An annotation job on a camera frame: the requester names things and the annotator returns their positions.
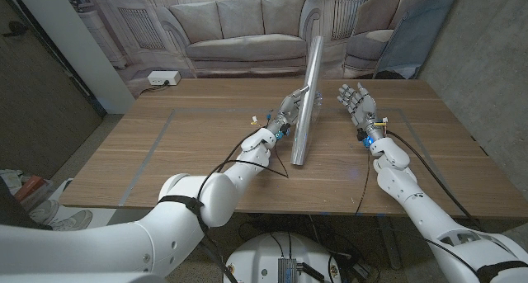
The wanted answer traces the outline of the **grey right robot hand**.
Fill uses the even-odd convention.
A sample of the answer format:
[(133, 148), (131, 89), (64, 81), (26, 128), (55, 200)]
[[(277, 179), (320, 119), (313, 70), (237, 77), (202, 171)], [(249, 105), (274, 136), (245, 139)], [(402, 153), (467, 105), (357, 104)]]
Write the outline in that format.
[(361, 83), (357, 83), (357, 89), (343, 84), (339, 88), (337, 100), (344, 105), (351, 116), (351, 121), (357, 129), (357, 139), (370, 146), (376, 140), (384, 137), (383, 128), (376, 115), (376, 104), (370, 93)]

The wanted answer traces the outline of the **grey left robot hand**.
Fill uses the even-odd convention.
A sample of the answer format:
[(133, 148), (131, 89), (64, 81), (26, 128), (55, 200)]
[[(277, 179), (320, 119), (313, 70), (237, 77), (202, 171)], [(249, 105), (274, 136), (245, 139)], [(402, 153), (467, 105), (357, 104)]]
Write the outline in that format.
[(310, 86), (305, 86), (286, 96), (275, 118), (267, 123), (266, 129), (272, 132), (277, 140), (290, 133), (290, 127), (298, 120), (301, 100), (307, 96), (309, 89)]

